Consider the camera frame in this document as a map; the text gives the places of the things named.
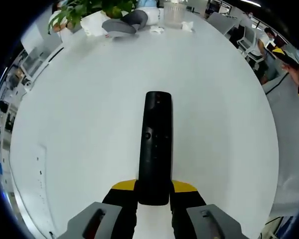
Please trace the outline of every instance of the green leaf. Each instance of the green leaf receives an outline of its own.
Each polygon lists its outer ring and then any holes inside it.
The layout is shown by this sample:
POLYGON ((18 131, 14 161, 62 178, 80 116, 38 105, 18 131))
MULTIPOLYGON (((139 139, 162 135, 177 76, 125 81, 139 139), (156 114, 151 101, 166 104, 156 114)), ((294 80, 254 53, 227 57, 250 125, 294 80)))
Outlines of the green leaf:
POLYGON ((55 16, 48 24, 48 31, 51 28, 53 28, 53 26, 54 26, 53 23, 55 22, 55 20, 58 20, 57 24, 60 24, 61 21, 63 20, 63 18, 65 18, 67 14, 68 14, 68 11, 66 10, 66 11, 60 12, 57 16, 55 16))
POLYGON ((100 8, 102 7, 102 0, 90 0, 91 8, 100 8))
POLYGON ((81 0, 68 0, 66 6, 80 4, 81 0))
POLYGON ((86 14, 86 6, 84 5, 77 5, 74 7, 75 15, 79 15, 83 17, 86 14))
POLYGON ((133 2, 132 1, 128 1, 128 2, 122 2, 118 5, 118 7, 122 10, 122 11, 127 11, 127 12, 131 12, 133 9, 133 2))
POLYGON ((112 12, 113 10, 113 3, 108 1, 108 0, 103 0, 102 1, 102 9, 104 12, 112 12))
POLYGON ((112 14, 113 14, 113 18, 116 19, 123 17, 122 10, 118 6, 113 7, 112 14))
POLYGON ((71 19, 71 23, 73 24, 73 27, 75 27, 77 24, 79 24, 81 21, 81 17, 80 16, 75 16, 71 19))

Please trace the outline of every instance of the black object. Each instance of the black object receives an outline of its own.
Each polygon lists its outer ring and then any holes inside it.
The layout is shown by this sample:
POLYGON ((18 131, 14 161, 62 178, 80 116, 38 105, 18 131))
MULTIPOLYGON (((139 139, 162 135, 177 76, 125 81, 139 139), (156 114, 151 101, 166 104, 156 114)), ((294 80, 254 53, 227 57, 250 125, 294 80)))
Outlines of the black object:
POLYGON ((54 57, 56 57, 62 50, 64 49, 64 47, 62 47, 60 50, 58 50, 49 60, 49 63, 54 59, 54 57))
POLYGON ((194 225, 187 212, 187 208, 205 206, 204 199, 197 190, 175 192, 170 191, 170 210, 172 211, 171 225, 174 229, 175 239, 197 239, 194 225))
POLYGON ((273 50, 275 50, 275 47, 273 46, 273 44, 269 43, 267 46, 267 49, 272 52, 273 50))
POLYGON ((244 37, 245 27, 242 25, 239 25, 238 28, 235 28, 233 30, 233 33, 231 37, 229 38, 229 41, 238 49, 239 45, 237 43, 238 40, 244 37))
MULTIPOLYGON (((256 56, 252 53, 249 53, 253 57, 257 58, 262 58, 262 56, 256 56)), ((248 64, 250 65, 251 68, 255 67, 256 61, 252 58, 250 58, 248 64)), ((268 70, 268 65, 266 64, 266 61, 261 61, 258 63, 259 68, 258 70, 254 70, 255 75, 257 76, 258 80, 260 81, 261 78, 264 76, 265 72, 268 70)))
POLYGON ((0 101, 0 110, 3 113, 6 113, 8 111, 8 107, 9 107, 9 105, 6 102, 0 101))
POLYGON ((15 120, 15 117, 11 116, 10 113, 8 113, 8 116, 7 116, 7 119, 6 119, 6 122, 5 122, 5 129, 12 132, 12 129, 13 129, 13 124, 14 124, 14 120, 15 120))
POLYGON ((132 239, 134 235, 134 228, 137 223, 136 211, 138 208, 138 202, 136 192, 112 188, 102 203, 122 207, 115 222, 111 239, 132 239))
POLYGON ((283 46, 286 45, 286 42, 285 42, 279 35, 277 35, 277 36, 275 37, 274 44, 275 44, 277 47, 282 48, 283 46))
POLYGON ((219 9, 220 9, 219 2, 208 0, 205 13, 211 15, 213 12, 219 12, 219 9))
POLYGON ((139 203, 166 205, 171 187, 172 100, 166 92, 148 92, 145 99, 139 179, 139 203))

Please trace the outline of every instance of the white chair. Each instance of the white chair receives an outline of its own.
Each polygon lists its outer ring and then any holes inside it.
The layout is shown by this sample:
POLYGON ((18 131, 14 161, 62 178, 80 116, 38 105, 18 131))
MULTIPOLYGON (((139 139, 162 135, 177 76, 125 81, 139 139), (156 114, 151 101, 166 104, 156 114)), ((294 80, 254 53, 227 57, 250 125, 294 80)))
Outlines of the white chair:
POLYGON ((257 56, 251 53, 257 47, 256 32, 254 29, 245 27, 244 36, 237 41, 240 48, 243 49, 243 53, 253 59, 256 63, 264 60, 263 56, 257 56))

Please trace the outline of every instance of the white table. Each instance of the white table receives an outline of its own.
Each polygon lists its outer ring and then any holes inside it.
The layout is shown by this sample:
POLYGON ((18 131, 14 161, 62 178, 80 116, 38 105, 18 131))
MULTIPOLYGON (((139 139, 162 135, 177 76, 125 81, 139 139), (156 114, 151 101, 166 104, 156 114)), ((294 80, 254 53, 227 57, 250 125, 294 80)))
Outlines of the white table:
MULTIPOLYGON (((111 40, 78 32, 24 96, 10 164, 44 235, 65 232, 111 186, 137 176, 146 92, 166 91, 173 97, 173 179, 197 187, 246 236, 258 237, 278 178, 273 116, 235 47, 198 16, 185 17, 195 33, 166 28, 111 40)), ((169 206, 139 206, 134 238, 174 238, 169 206)))

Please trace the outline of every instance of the ceiling light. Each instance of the ceiling light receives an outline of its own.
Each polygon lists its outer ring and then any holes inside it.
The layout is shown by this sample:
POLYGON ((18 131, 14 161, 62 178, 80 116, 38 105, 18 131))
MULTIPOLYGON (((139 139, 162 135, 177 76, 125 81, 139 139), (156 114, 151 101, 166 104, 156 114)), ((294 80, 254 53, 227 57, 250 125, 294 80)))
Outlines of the ceiling light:
POLYGON ((256 3, 256 2, 254 2, 254 1, 249 1, 249 0, 240 0, 240 1, 244 1, 244 2, 250 3, 250 4, 252 4, 252 5, 261 7, 259 3, 256 3))

